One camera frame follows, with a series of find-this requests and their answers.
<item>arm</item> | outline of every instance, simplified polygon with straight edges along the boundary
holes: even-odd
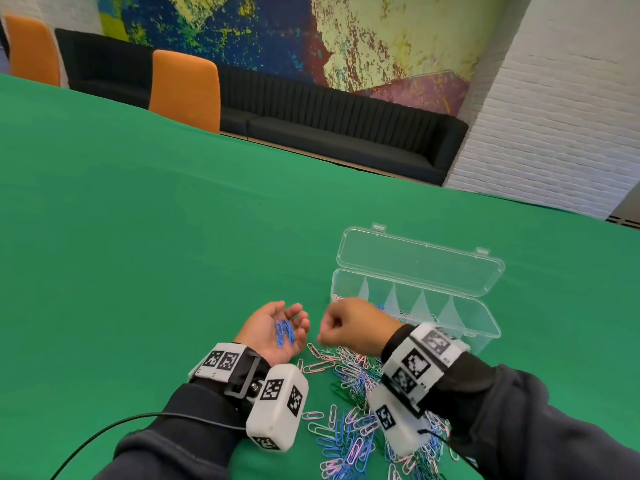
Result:
[[[261,355],[268,370],[287,363],[304,348],[310,327],[308,313],[295,304],[286,310],[284,302],[261,307],[236,336]],[[276,345],[274,319],[290,319],[294,343]],[[240,405],[224,395],[225,383],[194,378],[171,396],[164,412],[181,413],[244,428],[246,418]],[[218,480],[228,479],[228,464],[244,431],[209,426],[181,418],[158,417],[148,428],[125,436],[116,446],[113,461],[95,480]]]
[[[386,361],[412,329],[362,300],[344,299],[327,309],[318,341]],[[638,452],[549,406],[547,388],[526,372],[464,353],[427,397],[428,409],[450,421],[453,448],[474,458],[487,479],[640,477]]]

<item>dark sweatshirt sleeve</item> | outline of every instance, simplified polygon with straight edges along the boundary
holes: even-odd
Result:
[[[386,362],[414,327],[401,327]],[[545,385],[505,365],[464,353],[428,393],[428,409],[449,420],[451,444],[491,480],[640,478],[640,453],[548,404]]]
[[[244,428],[240,413],[211,385],[183,384],[163,411]],[[243,438],[244,431],[158,417],[125,436],[95,480],[226,480],[231,455]]]

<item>person's left hand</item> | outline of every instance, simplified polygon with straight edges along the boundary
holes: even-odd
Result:
[[[270,366],[279,363],[287,363],[293,355],[299,354],[307,343],[307,333],[311,323],[309,314],[302,311],[302,305],[296,303],[284,309],[284,301],[272,301],[255,311],[247,318],[234,342],[251,347],[258,352]],[[295,342],[292,344],[285,333],[284,345],[278,348],[276,320],[291,319],[291,325],[295,333]]]

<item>plastic container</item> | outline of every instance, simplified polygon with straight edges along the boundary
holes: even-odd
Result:
[[[484,296],[505,266],[489,250],[460,251],[386,233],[386,226],[342,234],[331,300],[357,296],[396,318],[436,323],[478,354],[501,332]]]

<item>orange chair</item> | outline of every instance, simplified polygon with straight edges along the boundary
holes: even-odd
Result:
[[[60,87],[58,49],[49,27],[35,18],[5,15],[11,75]]]
[[[218,68],[193,55],[156,50],[149,111],[220,133]]]

